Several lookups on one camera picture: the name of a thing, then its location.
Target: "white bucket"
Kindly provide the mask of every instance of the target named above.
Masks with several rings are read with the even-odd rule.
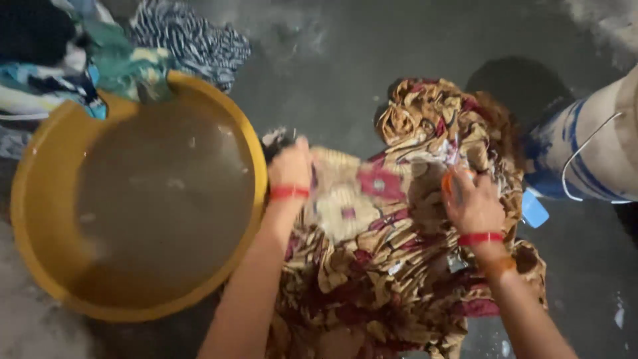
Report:
[[[524,141],[527,183],[553,198],[638,201],[637,90],[638,66],[536,127]]]

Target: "teal cloth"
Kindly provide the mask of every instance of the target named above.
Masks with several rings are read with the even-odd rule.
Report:
[[[98,88],[133,101],[171,97],[166,77],[174,59],[166,49],[136,48],[117,25],[95,20],[82,25],[92,39],[88,56],[100,71]]]

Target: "hand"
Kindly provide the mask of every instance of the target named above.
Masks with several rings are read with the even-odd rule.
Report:
[[[465,170],[450,167],[458,182],[462,201],[443,191],[447,216],[459,234],[501,232],[505,222],[503,206],[498,202],[498,188],[488,175],[477,176],[475,186]]]
[[[312,180],[312,157],[308,140],[299,137],[293,146],[284,148],[268,166],[271,187],[297,186],[309,189]],[[291,197],[300,202],[300,197]]]

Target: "pile of clothes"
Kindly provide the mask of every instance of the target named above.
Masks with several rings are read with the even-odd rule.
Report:
[[[312,148],[313,190],[286,252],[267,357],[332,357],[331,342],[345,341],[341,353],[357,358],[458,358],[466,318],[498,314],[441,203],[450,150],[497,182],[505,246],[547,308],[545,262],[515,237],[523,172],[509,117],[486,93],[406,79],[377,124],[383,153],[362,161]]]
[[[127,30],[96,0],[7,0],[0,13],[0,110],[20,116],[0,119],[44,119],[65,99],[105,119],[96,89],[133,101],[167,100],[171,69],[228,92],[251,52],[230,26],[214,27],[169,0],[141,2]],[[0,127],[0,156],[19,158],[26,142],[14,140],[28,141],[28,134],[11,131]]]

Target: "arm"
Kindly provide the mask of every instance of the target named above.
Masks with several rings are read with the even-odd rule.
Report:
[[[489,176],[477,185],[462,170],[452,168],[462,201],[444,193],[448,216],[461,234],[500,232],[505,220],[498,190]],[[471,247],[479,263],[495,263],[508,257],[502,243],[483,242]],[[577,359],[574,350],[516,270],[487,272],[487,281],[501,310],[505,330],[519,359]]]
[[[308,142],[300,138],[273,160],[271,186],[308,188],[310,163]],[[290,197],[268,205],[255,240],[230,278],[198,359],[263,359],[288,238],[304,203]]]

